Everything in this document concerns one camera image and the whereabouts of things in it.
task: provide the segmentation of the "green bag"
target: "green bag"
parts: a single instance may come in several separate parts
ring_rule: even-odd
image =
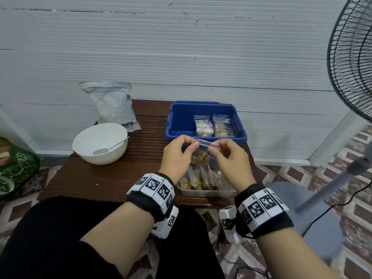
[[[40,158],[0,137],[0,200],[12,196],[40,168]]]

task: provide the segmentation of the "gray fan base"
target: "gray fan base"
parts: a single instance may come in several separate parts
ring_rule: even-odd
[[[314,193],[290,182],[275,182],[268,185],[268,188],[272,189],[289,208],[288,215],[300,235],[310,222],[329,208],[324,202],[320,202],[300,215],[296,208]],[[342,248],[343,235],[339,222],[338,215],[329,211],[312,225],[304,237],[306,244],[325,262],[330,261]]]

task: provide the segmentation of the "metal spoon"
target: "metal spoon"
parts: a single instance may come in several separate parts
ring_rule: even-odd
[[[98,149],[98,150],[95,150],[93,152],[93,155],[101,155],[101,154],[104,154],[104,153],[107,153],[109,150],[111,150],[113,147],[116,147],[117,145],[123,143],[125,140],[127,140],[130,136],[128,136],[127,138],[125,138],[123,141],[120,141],[119,143],[115,144],[114,146],[112,146],[111,148],[107,149],[107,148],[102,148],[102,149]]]

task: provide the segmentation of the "blue plastic bin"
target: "blue plastic bin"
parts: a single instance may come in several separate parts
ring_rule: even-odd
[[[218,102],[177,101],[171,104],[165,129],[165,138],[174,140],[184,134],[210,142],[222,139],[220,137],[197,136],[194,115],[209,116],[211,121],[213,115],[228,115],[230,118],[229,126],[232,127],[235,136],[232,140],[237,144],[247,142],[247,134],[243,129],[235,107]]]

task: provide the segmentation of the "fan grille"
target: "fan grille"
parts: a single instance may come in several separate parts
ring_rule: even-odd
[[[372,0],[348,0],[328,46],[328,73],[337,94],[372,122]]]

